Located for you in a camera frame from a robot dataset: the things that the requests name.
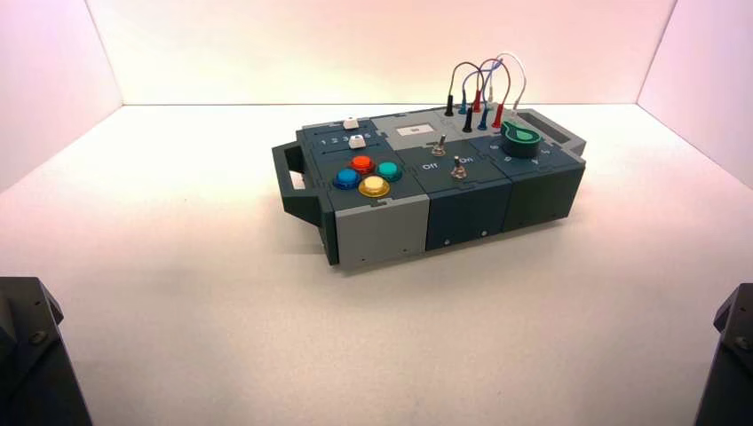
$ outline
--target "orange button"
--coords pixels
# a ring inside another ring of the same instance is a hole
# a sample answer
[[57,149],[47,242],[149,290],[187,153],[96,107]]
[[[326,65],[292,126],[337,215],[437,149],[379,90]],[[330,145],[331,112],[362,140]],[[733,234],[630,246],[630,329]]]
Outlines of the orange button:
[[374,163],[366,155],[358,155],[353,157],[353,159],[351,160],[351,167],[362,175],[374,171]]

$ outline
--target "white backdrop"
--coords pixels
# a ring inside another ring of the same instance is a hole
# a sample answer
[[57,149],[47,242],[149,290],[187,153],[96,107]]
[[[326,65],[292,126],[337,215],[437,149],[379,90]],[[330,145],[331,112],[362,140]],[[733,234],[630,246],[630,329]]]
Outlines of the white backdrop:
[[120,105],[83,0],[0,0],[0,191]]
[[753,2],[679,0],[639,104],[753,187]]
[[88,3],[126,104],[441,103],[501,50],[524,101],[632,103],[674,0]]

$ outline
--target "arcade button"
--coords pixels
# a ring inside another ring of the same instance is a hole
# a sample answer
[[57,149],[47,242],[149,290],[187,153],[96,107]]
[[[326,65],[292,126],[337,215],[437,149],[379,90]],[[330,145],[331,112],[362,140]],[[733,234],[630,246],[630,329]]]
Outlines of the arcade button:
[[353,189],[358,186],[361,181],[361,175],[359,175],[353,169],[342,169],[335,176],[335,186],[340,189]]
[[378,198],[390,192],[390,184],[379,176],[369,176],[358,185],[358,191],[367,197]]
[[377,175],[387,182],[394,182],[402,177],[402,172],[394,162],[382,162],[376,167]]
[[351,169],[366,175],[374,171],[374,162],[367,155],[358,155],[351,160]]

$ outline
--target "white cable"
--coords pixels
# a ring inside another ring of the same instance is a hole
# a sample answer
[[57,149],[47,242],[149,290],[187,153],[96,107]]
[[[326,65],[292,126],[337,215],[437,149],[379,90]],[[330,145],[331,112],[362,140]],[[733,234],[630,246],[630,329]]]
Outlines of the white cable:
[[523,74],[523,87],[520,89],[520,94],[518,95],[518,98],[515,99],[515,103],[512,104],[512,109],[518,109],[518,103],[520,102],[520,98],[523,98],[523,93],[526,91],[526,84],[528,83],[528,79],[526,78],[526,69],[523,67],[523,62],[515,55],[515,53],[512,53],[510,51],[503,51],[502,53],[496,55],[496,59],[500,59],[502,56],[509,56],[515,59],[515,62],[518,62],[518,67],[520,67],[520,73]]

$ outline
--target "white label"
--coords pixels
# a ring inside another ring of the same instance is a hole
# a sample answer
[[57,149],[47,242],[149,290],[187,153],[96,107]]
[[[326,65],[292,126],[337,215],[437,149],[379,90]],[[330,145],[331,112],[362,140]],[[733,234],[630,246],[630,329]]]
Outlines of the white label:
[[422,133],[430,133],[434,131],[434,128],[429,124],[417,124],[415,126],[400,127],[396,129],[401,136],[420,135]]

